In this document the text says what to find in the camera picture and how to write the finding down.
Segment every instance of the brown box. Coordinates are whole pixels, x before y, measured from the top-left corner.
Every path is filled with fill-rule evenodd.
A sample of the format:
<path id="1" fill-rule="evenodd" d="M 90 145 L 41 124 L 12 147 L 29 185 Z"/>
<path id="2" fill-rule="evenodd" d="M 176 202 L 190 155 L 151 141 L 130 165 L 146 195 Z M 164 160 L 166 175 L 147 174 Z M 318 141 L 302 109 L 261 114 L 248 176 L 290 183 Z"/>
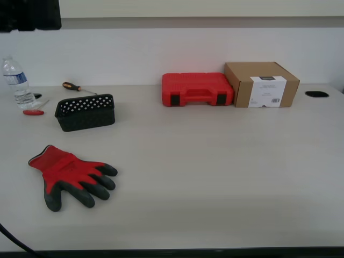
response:
<path id="1" fill-rule="evenodd" d="M 233 102 L 237 108 L 258 108 L 260 106 L 291 106 L 300 83 L 300 80 L 298 78 L 293 76 L 290 72 L 285 70 L 276 62 L 226 63 L 225 76 L 234 89 Z M 282 87 L 274 88 L 274 81 L 277 85 L 279 85 L 279 83 L 282 84 Z M 264 92 L 264 90 L 268 91 L 269 87 L 271 87 L 271 91 L 274 93 L 270 94 L 269 92 Z M 256 94 L 257 91 L 262 92 L 261 96 L 257 97 L 258 102 L 260 102 L 260 98 L 262 99 L 261 104 L 256 103 L 257 101 L 252 97 L 253 92 L 255 92 Z M 274 94 L 279 94 L 280 97 L 273 98 Z M 270 100 L 272 102 L 271 105 L 262 104 L 265 102 L 269 102 Z"/>

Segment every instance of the plastic water bottle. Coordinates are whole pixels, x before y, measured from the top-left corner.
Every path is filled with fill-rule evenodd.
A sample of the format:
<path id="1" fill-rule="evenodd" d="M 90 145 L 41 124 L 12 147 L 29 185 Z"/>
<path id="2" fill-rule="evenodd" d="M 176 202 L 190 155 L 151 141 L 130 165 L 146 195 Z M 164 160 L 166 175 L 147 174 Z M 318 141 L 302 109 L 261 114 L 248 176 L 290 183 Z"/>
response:
<path id="1" fill-rule="evenodd" d="M 19 63 L 11 56 L 3 59 L 2 74 L 15 94 L 15 101 L 21 109 L 31 109 L 36 105 L 34 94 Z"/>

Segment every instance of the perforated plastic basket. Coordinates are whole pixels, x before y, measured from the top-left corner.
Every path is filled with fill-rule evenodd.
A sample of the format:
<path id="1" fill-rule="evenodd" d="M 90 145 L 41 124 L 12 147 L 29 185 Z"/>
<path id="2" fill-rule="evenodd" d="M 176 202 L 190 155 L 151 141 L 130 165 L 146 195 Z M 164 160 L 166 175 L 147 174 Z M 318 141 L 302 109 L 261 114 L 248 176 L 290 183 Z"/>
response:
<path id="1" fill-rule="evenodd" d="M 114 103 L 111 94 L 64 99 L 58 103 L 55 117 L 65 132 L 114 123 Z"/>

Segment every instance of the desk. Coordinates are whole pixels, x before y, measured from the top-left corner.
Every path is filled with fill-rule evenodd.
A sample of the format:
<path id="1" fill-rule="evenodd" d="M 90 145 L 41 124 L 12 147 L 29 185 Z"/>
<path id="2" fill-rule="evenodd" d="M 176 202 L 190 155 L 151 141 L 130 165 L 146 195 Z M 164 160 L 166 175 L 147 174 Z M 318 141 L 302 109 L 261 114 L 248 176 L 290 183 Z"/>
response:
<path id="1" fill-rule="evenodd" d="M 25 116 L 0 97 L 0 223 L 35 250 L 342 246 L 344 95 L 301 85 L 292 107 L 164 107 L 159 86 L 86 87 L 114 96 L 116 123 L 63 132 L 58 101 Z M 323 90 L 329 98 L 307 97 Z M 62 193 L 44 202 L 27 165 L 52 144 L 113 165 L 117 188 L 93 209 Z M 0 251 L 20 250 L 0 235 Z"/>

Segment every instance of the work glove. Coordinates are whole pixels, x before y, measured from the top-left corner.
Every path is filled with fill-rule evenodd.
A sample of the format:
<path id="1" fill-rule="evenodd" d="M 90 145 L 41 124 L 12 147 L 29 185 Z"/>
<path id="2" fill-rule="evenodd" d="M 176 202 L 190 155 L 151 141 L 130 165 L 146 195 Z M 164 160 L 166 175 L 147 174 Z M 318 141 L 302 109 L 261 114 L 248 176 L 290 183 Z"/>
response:
<path id="1" fill-rule="evenodd" d="M 61 190 L 68 191 L 83 205 L 92 208 L 95 200 L 90 194 L 107 200 L 110 197 L 105 189 L 113 190 L 116 185 L 107 176 L 116 176 L 117 170 L 100 162 L 87 162 L 72 153 L 64 152 L 48 145 L 41 154 L 29 160 L 31 167 L 42 172 L 44 179 L 44 199 L 48 208 L 59 211 Z"/>

